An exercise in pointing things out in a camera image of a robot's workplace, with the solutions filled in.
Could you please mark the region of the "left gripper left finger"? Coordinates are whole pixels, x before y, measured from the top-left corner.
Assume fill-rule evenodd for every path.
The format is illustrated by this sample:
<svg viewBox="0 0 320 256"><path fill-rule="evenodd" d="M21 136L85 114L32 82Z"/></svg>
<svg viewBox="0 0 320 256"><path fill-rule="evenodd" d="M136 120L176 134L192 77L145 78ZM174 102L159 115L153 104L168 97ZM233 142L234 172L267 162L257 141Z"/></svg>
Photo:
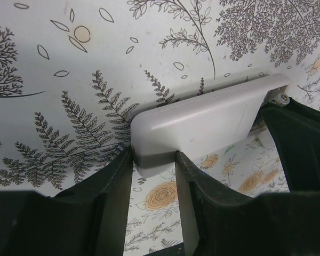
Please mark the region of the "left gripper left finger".
<svg viewBox="0 0 320 256"><path fill-rule="evenodd" d="M0 255L122 255L131 181L126 148L54 197L0 191Z"/></svg>

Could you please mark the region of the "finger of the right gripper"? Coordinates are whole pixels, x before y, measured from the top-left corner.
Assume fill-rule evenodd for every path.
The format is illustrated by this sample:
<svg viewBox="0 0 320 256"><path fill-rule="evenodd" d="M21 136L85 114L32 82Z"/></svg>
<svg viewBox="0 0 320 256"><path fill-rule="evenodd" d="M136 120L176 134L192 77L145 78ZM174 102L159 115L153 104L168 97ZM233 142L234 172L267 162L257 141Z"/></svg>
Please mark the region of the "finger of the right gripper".
<svg viewBox="0 0 320 256"><path fill-rule="evenodd" d="M290 191L320 191L320 111L291 99L260 109Z"/></svg>

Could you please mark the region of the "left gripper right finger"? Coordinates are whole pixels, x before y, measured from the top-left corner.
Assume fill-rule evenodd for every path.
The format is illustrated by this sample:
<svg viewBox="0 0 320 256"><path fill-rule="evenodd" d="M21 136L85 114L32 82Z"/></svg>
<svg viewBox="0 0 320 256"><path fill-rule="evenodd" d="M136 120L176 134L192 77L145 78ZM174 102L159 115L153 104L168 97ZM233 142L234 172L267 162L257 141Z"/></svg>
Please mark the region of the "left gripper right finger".
<svg viewBox="0 0 320 256"><path fill-rule="evenodd" d="M320 192L241 194L175 155L186 255L320 255Z"/></svg>

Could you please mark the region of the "grey white remote control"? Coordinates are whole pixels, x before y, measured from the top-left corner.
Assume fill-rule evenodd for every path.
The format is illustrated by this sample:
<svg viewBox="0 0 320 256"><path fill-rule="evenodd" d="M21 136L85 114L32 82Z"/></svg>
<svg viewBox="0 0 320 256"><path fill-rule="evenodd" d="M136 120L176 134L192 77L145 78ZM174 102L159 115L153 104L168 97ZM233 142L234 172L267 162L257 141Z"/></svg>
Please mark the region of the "grey white remote control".
<svg viewBox="0 0 320 256"><path fill-rule="evenodd" d="M290 83L273 74L137 114L131 123L137 172L150 178L173 168L177 151L197 159L244 140L260 107Z"/></svg>

